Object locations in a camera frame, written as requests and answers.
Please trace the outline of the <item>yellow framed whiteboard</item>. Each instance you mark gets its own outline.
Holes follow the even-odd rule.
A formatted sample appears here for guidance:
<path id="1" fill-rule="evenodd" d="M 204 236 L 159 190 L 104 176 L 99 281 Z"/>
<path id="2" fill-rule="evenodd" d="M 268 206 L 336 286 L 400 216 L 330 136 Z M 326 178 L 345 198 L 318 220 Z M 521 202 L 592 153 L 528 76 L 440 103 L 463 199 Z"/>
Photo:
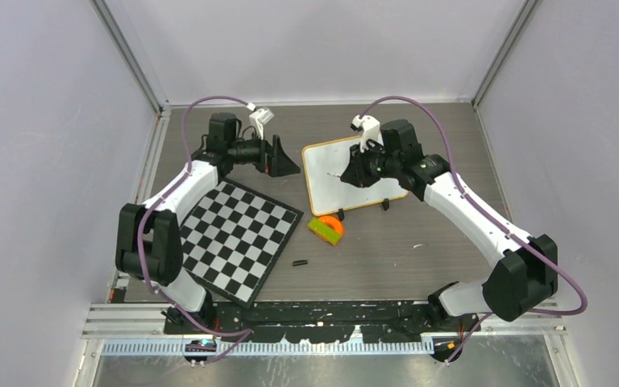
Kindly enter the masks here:
<path id="1" fill-rule="evenodd" d="M 350 148 L 354 145 L 359 145 L 357 135 L 303 148 L 301 157 L 313 215 L 323 216 L 335 214 L 339 210 L 354 210 L 379 204 L 385 199 L 401 199 L 409 194 L 394 179 L 381 179 L 366 188 L 345 182 L 344 175 L 354 176 L 350 165 Z"/>

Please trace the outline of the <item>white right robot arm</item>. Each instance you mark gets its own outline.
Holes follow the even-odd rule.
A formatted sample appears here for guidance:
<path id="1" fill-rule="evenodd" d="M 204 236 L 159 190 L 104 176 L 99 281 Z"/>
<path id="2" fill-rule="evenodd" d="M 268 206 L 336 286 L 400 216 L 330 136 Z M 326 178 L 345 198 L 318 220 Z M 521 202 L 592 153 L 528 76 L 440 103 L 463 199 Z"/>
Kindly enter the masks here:
<path id="1" fill-rule="evenodd" d="M 533 237 L 483 202 L 438 154 L 425 154 L 414 126 L 406 119 L 386 124 L 356 116 L 351 129 L 360 134 L 350 146 L 340 180 L 366 189 L 384 179 L 445 215 L 480 250 L 492 271 L 485 279 L 453 282 L 428 297 L 428 320 L 450 330 L 465 314 L 493 313 L 512 322 L 554 295 L 558 289 L 555 241 Z"/>

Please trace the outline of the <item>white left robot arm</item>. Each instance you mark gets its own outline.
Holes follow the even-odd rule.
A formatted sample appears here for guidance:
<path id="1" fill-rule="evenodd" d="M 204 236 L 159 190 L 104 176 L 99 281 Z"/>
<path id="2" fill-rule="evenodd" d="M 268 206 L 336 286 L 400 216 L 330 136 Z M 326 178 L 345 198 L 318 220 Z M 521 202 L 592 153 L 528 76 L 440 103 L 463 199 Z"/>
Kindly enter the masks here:
<path id="1" fill-rule="evenodd" d="M 215 321 L 213 294 L 248 308 L 288 243 L 302 212 L 228 178 L 237 164 L 269 177 L 299 173 L 280 138 L 245 137 L 232 113 L 210 117 L 203 145 L 159 193 L 120 211 L 119 271 L 184 309 L 193 332 Z"/>

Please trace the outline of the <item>metal whiteboard stand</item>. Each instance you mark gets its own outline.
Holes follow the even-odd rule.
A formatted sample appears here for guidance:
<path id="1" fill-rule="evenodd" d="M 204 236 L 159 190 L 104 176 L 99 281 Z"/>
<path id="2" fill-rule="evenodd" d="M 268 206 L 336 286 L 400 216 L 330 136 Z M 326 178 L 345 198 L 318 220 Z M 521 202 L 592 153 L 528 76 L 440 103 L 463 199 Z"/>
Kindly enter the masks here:
<path id="1" fill-rule="evenodd" d="M 391 200 L 389 198 L 386 198 L 382 201 L 367 203 L 362 206 L 354 206 L 351 208 L 339 208 L 337 212 L 335 213 L 335 217 L 338 220 L 343 221 L 346 218 L 347 212 L 351 212 L 355 210 L 375 209 L 375 208 L 380 208 L 382 211 L 388 211 L 390 209 L 390 206 L 391 206 Z"/>

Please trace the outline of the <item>green orange toy block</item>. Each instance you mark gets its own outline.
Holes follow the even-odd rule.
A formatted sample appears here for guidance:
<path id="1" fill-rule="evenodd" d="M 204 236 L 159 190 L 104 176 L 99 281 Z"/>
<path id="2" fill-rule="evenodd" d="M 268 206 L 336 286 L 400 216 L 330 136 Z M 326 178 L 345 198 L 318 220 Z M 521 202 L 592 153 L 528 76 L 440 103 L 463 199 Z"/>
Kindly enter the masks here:
<path id="1" fill-rule="evenodd" d="M 344 236 L 342 221 L 332 215 L 314 217 L 309 221 L 307 227 L 318 238 L 332 246 L 336 246 Z"/>

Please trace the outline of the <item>black white chessboard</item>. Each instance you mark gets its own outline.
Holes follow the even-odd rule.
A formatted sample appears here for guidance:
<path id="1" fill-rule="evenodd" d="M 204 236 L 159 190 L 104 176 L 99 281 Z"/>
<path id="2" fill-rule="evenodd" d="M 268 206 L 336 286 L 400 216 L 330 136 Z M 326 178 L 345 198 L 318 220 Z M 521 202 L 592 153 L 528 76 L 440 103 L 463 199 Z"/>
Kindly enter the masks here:
<path id="1" fill-rule="evenodd" d="M 163 291 L 195 311 L 216 293 L 250 308 L 303 213 L 231 179 L 222 180 L 181 224 L 183 265 Z"/>

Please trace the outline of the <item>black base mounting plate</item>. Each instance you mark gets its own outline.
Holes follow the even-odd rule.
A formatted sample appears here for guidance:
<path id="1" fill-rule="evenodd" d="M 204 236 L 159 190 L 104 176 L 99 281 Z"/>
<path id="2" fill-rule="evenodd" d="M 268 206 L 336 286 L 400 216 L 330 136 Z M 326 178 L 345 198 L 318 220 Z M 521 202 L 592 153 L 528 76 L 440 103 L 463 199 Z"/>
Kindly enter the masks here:
<path id="1" fill-rule="evenodd" d="M 427 302 L 332 301 L 256 302 L 245 309 L 233 302 L 215 302 L 199 323 L 234 343 L 241 331 L 252 343 L 345 343 L 361 334 L 365 343 L 414 343 L 425 333 L 447 333 L 460 339 L 477 321 L 474 314 L 439 318 Z"/>

